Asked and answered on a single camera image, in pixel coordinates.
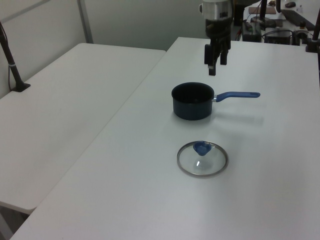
blue lid knob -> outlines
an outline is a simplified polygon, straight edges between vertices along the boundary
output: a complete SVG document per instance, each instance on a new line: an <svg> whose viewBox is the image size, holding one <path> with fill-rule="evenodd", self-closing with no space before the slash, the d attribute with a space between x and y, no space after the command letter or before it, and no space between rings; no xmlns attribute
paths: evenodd
<svg viewBox="0 0 320 240"><path fill-rule="evenodd" d="M210 152L211 148L212 146L204 141L197 141L195 144L193 144L193 149L200 156L205 156L208 152Z"/></svg>

black saucepan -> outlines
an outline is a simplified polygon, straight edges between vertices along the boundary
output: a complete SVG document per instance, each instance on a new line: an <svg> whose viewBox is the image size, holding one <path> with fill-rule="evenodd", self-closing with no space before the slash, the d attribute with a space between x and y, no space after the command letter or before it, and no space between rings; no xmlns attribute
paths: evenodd
<svg viewBox="0 0 320 240"><path fill-rule="evenodd" d="M228 91L215 95L209 85L200 82L186 82L176 86L173 97L173 111L185 120L200 120L212 112L212 102L221 102L226 98L258 98L259 92Z"/></svg>

glass lid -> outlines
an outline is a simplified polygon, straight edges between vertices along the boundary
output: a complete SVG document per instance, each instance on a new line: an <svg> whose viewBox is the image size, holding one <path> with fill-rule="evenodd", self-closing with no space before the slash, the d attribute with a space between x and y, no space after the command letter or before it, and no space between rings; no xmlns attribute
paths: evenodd
<svg viewBox="0 0 320 240"><path fill-rule="evenodd" d="M213 176L228 165L228 155L219 145L209 141L193 141L184 145L176 156L184 171L197 176Z"/></svg>

white tabletop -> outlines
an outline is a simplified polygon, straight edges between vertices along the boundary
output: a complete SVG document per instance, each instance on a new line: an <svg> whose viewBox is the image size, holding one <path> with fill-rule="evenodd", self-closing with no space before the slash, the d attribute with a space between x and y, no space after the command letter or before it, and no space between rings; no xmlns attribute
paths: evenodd
<svg viewBox="0 0 320 240"><path fill-rule="evenodd" d="M178 38L13 240L319 239L317 55L232 42L227 66L209 76L208 43ZM229 98L187 121L171 90L192 81L261 97ZM178 150L197 140L226 150L222 173L181 171Z"/></svg>
<svg viewBox="0 0 320 240"><path fill-rule="evenodd" d="M164 54L79 44L3 97L0 206L31 213Z"/></svg>

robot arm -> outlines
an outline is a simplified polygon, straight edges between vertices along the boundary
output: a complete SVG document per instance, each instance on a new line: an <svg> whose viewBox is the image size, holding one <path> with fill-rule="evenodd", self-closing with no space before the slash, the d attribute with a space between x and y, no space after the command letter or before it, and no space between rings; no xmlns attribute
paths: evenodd
<svg viewBox="0 0 320 240"><path fill-rule="evenodd" d="M205 18L205 33L210 44L205 45L204 64L208 64L209 75L216 75L216 64L227 65L227 55L231 48L231 24L234 15L233 0L203 0L199 11Z"/></svg>

